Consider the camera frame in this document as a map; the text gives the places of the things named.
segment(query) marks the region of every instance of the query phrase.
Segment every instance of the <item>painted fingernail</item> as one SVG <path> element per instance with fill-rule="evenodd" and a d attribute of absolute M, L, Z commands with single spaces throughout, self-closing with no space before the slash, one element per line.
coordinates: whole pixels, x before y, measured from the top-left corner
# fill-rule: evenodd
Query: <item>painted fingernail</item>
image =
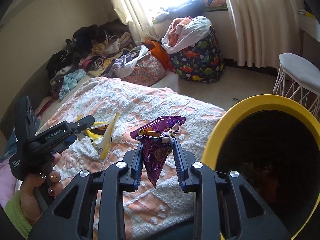
<path fill-rule="evenodd" d="M 39 174 L 39 178 L 41 178 L 41 179 L 46 179 L 47 176 L 46 176 L 45 174 L 43 174 L 43 173 L 40 173 L 40 174 Z"/>
<path fill-rule="evenodd" d="M 58 177 L 56 175 L 50 175 L 51 179 L 56 180 Z"/>
<path fill-rule="evenodd" d="M 49 195 L 50 195 L 50 196 L 54 196 L 54 195 L 55 195 L 55 192 L 54 192 L 53 189 L 49 189 Z"/>

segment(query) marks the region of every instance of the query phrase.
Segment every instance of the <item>floral bag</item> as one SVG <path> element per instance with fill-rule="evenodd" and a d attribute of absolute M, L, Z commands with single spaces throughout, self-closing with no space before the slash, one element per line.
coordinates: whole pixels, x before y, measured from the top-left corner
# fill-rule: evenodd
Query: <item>floral bag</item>
<path fill-rule="evenodd" d="M 169 54 L 175 72 L 185 80 L 215 83 L 224 68 L 220 46 L 214 28 L 204 39 L 177 53 Z"/>
<path fill-rule="evenodd" d="M 127 81 L 133 84 L 142 86 L 151 86 L 165 76 L 165 69 L 161 62 L 150 52 L 136 63 L 132 73 L 122 78 L 122 81 Z"/>

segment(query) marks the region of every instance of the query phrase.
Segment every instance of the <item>laundry basket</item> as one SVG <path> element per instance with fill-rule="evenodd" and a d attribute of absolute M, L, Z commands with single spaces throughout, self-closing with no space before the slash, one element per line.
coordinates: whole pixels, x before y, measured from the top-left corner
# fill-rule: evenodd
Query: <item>laundry basket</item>
<path fill-rule="evenodd" d="M 295 101 L 260 95 L 241 101 L 218 122 L 202 161 L 239 171 L 291 234 L 316 235 L 320 219 L 320 124 Z"/>
<path fill-rule="evenodd" d="M 185 80 L 215 83 L 224 69 L 219 42 L 212 26 L 204 39 L 169 54 L 169 57 L 175 72 Z"/>

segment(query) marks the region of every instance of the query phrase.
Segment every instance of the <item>purple snack wrapper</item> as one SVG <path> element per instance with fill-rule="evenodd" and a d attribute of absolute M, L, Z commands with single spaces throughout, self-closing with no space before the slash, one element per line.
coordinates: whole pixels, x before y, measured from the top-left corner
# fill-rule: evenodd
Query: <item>purple snack wrapper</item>
<path fill-rule="evenodd" d="M 161 116 L 130 133 L 133 139 L 142 143 L 143 163 L 155 188 L 167 156 L 172 151 L 173 138 L 185 121 L 186 118 L 181 116 Z"/>

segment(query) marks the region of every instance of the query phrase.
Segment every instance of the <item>screw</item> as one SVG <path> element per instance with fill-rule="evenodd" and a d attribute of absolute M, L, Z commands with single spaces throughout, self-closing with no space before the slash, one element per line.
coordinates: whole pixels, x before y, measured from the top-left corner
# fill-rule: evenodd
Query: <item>screw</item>
<path fill-rule="evenodd" d="M 234 178 L 237 178 L 239 176 L 239 172 L 237 171 L 230 171 L 229 174 L 231 177 L 234 177 Z"/>
<path fill-rule="evenodd" d="M 80 175 L 81 177 L 86 177 L 86 176 L 89 175 L 89 171 L 87 171 L 87 170 L 82 170 L 82 171 L 79 172 L 79 175 Z"/>
<path fill-rule="evenodd" d="M 195 163 L 192 164 L 192 166 L 194 166 L 197 169 L 200 169 L 200 168 L 203 167 L 203 164 L 201 162 L 195 162 Z"/>
<path fill-rule="evenodd" d="M 123 168 L 123 167 L 125 167 L 127 164 L 125 163 L 125 162 L 117 162 L 117 164 L 116 164 L 116 166 L 118 167 L 118 168 Z"/>

